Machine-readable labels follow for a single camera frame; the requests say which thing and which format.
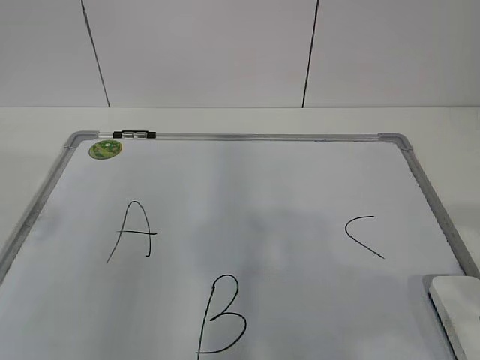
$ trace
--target gray corner piece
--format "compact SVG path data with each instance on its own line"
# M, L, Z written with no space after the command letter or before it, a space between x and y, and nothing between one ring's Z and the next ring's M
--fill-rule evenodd
M410 141L402 133L379 133L378 137L380 141L397 144L398 148L404 152L413 150Z

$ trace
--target green magnet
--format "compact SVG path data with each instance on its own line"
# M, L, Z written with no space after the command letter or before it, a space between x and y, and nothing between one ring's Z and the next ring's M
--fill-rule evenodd
M117 156L122 151L122 144L115 140L103 140L95 143L88 154L95 160L106 160Z

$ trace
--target white wall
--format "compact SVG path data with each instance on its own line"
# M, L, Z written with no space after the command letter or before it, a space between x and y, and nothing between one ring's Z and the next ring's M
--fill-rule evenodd
M80 0L0 0L0 106L106 104Z
M480 104L479 0L322 0L306 106Z
M299 107L315 4L85 1L118 107Z
M114 107L300 107L316 0L85 0ZM480 105L479 0L321 0L305 106ZM0 0L0 106L106 106L80 0Z

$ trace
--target white eraser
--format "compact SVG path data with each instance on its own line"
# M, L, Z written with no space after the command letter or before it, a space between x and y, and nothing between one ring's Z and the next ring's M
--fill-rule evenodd
M480 359L480 280L437 276L430 296L458 360Z

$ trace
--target white surface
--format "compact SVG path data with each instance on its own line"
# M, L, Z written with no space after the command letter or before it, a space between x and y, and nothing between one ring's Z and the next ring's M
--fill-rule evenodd
M300 107L315 0L86 0L113 107Z
M80 0L1 0L0 53L0 106L107 105Z
M322 0L306 105L478 106L480 1Z
M212 281L245 336L219 359L452 359L423 276L461 274L400 149L369 142L82 142L0 286L10 359L192 359ZM153 236L124 234L138 200ZM361 242L344 232L349 226ZM126 230L146 230L132 208ZM208 318L229 303L217 285ZM203 350L242 329L205 324Z
M0 244L65 140L80 130L166 133L375 134L413 145L433 188L480 266L478 109L0 109Z
M458 360L480 359L480 280L435 277L430 294Z

